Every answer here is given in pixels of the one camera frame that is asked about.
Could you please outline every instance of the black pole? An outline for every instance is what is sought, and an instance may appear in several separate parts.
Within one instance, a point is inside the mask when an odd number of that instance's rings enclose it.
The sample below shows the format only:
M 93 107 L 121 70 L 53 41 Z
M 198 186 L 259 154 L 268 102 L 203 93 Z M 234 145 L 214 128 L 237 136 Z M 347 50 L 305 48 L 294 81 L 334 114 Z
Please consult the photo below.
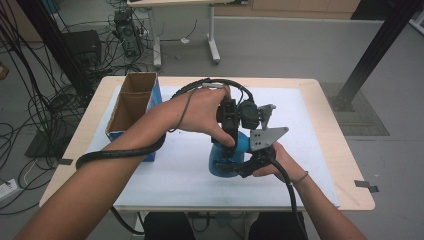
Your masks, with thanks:
M 364 55 L 362 55 L 350 77 L 337 96 L 330 97 L 335 111 L 352 111 L 351 102 L 371 75 L 387 50 L 408 24 L 418 9 L 421 0 L 401 0 L 384 21 Z
M 87 106 L 94 94 L 94 89 L 90 86 L 83 68 L 64 42 L 62 32 L 44 8 L 41 0 L 17 0 L 17 2 L 68 77 L 80 96 L 82 104 Z

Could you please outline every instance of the table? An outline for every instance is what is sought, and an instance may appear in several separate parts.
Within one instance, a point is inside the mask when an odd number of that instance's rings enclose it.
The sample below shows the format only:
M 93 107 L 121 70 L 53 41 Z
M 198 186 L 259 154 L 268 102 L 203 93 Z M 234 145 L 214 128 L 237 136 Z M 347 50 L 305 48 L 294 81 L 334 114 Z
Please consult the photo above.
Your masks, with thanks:
M 424 11 L 420 13 L 420 15 L 417 17 L 417 19 L 409 20 L 409 23 L 417 29 L 421 34 L 424 34 L 424 27 L 421 25 L 424 22 Z
M 100 83 L 87 111 L 81 120 L 63 158 L 78 159 L 90 145 L 96 128 L 108 107 L 117 86 L 124 77 L 106 77 Z M 183 86 L 201 77 L 159 77 L 161 86 Z M 299 89 L 315 129 L 322 154 L 340 202 L 340 210 L 372 210 L 374 200 L 367 188 L 358 188 L 354 180 L 363 180 L 362 174 L 334 118 L 319 83 L 313 79 L 283 78 L 230 78 L 246 87 Z M 75 172 L 75 161 L 71 165 L 59 165 L 40 204 L 44 204 L 57 189 Z M 203 211 L 206 209 L 187 209 Z
M 128 1 L 128 6 L 132 8 L 145 8 L 149 16 L 150 31 L 153 38 L 153 65 L 159 69 L 162 65 L 160 39 L 156 34 L 155 29 L 155 14 L 153 7 L 157 6 L 175 6 L 175 5 L 188 5 L 188 4 L 208 4 L 209 5 L 209 34 L 207 34 L 209 48 L 212 53 L 212 59 L 215 63 L 219 63 L 221 57 L 218 53 L 218 48 L 215 43 L 214 33 L 214 16 L 215 6 L 217 3 L 229 3 L 233 0 L 140 0 L 136 2 Z

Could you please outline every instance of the wristband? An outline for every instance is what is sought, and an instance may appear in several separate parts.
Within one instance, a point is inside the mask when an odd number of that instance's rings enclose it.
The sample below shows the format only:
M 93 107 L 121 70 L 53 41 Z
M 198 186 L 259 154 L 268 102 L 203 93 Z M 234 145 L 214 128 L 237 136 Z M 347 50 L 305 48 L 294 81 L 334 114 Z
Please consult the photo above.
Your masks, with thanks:
M 305 179 L 307 176 L 309 175 L 309 172 L 308 171 L 305 171 L 305 175 L 303 175 L 303 177 L 301 177 L 299 180 L 297 180 L 297 181 L 292 181 L 292 184 L 293 185 L 295 185 L 295 184 L 298 184 L 298 183 L 300 183 L 301 181 L 303 181 L 303 179 Z

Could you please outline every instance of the open cardboard box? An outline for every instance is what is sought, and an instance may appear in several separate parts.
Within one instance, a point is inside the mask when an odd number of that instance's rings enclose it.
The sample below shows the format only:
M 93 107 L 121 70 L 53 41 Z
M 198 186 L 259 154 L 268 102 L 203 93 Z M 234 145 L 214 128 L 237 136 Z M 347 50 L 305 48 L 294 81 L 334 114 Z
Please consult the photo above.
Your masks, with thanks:
M 106 135 L 113 141 L 131 127 L 144 113 L 162 102 L 156 73 L 129 73 L 122 84 Z M 155 153 L 144 161 L 154 161 Z

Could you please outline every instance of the floor mat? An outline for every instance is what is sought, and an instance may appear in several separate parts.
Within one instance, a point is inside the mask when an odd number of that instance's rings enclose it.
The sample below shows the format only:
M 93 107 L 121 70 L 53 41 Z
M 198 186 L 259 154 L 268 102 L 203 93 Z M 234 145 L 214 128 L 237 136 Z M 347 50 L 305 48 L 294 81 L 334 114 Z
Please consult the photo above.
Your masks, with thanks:
M 320 83 L 327 99 L 336 96 L 344 84 Z M 390 136 L 377 113 L 359 91 L 352 101 L 353 112 L 334 111 L 345 136 Z

